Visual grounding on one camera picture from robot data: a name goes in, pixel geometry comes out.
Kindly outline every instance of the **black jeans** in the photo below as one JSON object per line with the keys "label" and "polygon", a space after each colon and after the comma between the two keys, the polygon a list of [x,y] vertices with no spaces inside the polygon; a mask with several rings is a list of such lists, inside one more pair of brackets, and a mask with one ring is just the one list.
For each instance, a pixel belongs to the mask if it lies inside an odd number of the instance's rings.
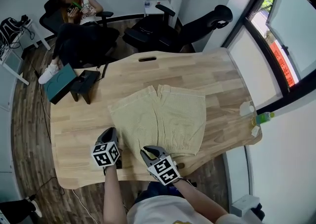
{"label": "black jeans", "polygon": [[9,201],[0,203],[0,210],[10,222],[10,224],[20,223],[23,221],[31,212],[35,211],[35,206],[22,199],[19,201]]}
{"label": "black jeans", "polygon": [[81,68],[94,63],[103,39],[103,30],[96,23],[65,23],[58,32],[53,59],[59,56],[63,65]]}

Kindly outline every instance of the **window frame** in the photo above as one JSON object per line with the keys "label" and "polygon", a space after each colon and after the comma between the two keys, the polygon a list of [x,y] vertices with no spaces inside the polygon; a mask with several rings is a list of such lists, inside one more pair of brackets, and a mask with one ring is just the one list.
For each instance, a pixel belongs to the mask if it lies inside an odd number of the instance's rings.
{"label": "window frame", "polygon": [[[267,62],[269,63],[273,74],[275,75],[276,81],[280,87],[282,98],[279,100],[272,102],[271,104],[258,109],[257,113],[261,114],[264,112],[273,112],[282,107],[285,107],[296,100],[304,97],[310,92],[316,89],[316,69],[313,70],[310,74],[308,74],[303,79],[299,79],[299,82],[291,87],[288,87],[287,80],[283,74],[283,71],[275,58],[272,50],[259,33],[259,31],[252,25],[251,21],[248,19],[258,7],[261,6],[264,0],[250,0],[247,7],[241,14],[238,19],[236,25],[233,27],[231,33],[227,36],[226,40],[222,44],[222,47],[228,48],[228,46],[232,43],[234,38],[238,35],[240,29],[244,26],[253,37],[255,42],[258,44],[260,50],[265,56]],[[316,10],[316,0],[307,0]]]}

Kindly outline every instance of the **black office chair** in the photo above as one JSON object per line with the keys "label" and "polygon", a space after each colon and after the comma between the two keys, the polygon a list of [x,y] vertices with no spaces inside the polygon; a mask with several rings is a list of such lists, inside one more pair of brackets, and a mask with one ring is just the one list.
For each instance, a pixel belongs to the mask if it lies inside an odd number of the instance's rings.
{"label": "black office chair", "polygon": [[[58,34],[59,28],[64,24],[64,20],[60,11],[58,0],[49,0],[45,5],[45,14],[40,18],[39,23],[54,33]],[[76,65],[72,65],[73,68],[84,68],[86,64],[92,64],[94,66],[103,65],[106,63],[111,63],[117,61],[117,59],[110,56],[105,56],[105,54],[112,48],[116,47],[116,40],[119,37],[119,31],[113,28],[109,28],[107,25],[107,18],[113,15],[112,12],[100,12],[96,16],[102,18],[102,24],[104,28],[104,42],[96,44],[94,47],[94,53],[96,56],[82,57],[86,58],[87,61],[80,60]],[[82,50],[82,53],[91,53],[91,51]]]}
{"label": "black office chair", "polygon": [[140,52],[158,50],[178,53],[183,46],[202,39],[233,20],[232,11],[224,5],[218,5],[210,13],[185,24],[178,34],[168,25],[169,16],[174,16],[175,12],[159,4],[156,8],[164,12],[163,20],[147,16],[124,32],[123,40]]}

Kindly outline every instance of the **person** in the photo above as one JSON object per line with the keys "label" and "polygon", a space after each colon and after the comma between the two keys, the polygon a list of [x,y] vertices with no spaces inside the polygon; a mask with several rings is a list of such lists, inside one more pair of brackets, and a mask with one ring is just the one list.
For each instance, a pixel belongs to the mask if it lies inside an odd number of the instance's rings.
{"label": "person", "polygon": [[[81,5],[67,10],[71,5]],[[52,61],[39,78],[40,84],[48,82],[58,71],[59,61],[79,68],[78,62],[93,60],[95,44],[102,39],[102,27],[96,23],[96,14],[103,7],[96,0],[59,0],[64,24],[60,27]]]}
{"label": "person", "polygon": [[29,198],[0,203],[0,224],[20,223],[32,212],[35,212],[40,218],[42,217],[36,201]]}
{"label": "person", "polygon": [[173,182],[178,194],[170,195],[167,186],[150,182],[148,189],[135,200],[125,213],[116,166],[108,166],[104,183],[104,224],[244,224],[235,215],[198,191],[184,179]]}

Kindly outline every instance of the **water bottle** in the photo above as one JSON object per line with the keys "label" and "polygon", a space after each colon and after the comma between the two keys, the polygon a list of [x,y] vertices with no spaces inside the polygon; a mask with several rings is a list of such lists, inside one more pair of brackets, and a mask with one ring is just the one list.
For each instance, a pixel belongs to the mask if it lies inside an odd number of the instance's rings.
{"label": "water bottle", "polygon": [[145,0],[145,7],[150,7],[150,0]]}
{"label": "water bottle", "polygon": [[253,126],[260,125],[262,123],[270,121],[271,118],[273,118],[274,116],[275,116],[274,112],[264,112],[264,113],[262,113],[260,115],[257,115],[256,117],[253,117],[251,119],[251,124]]}

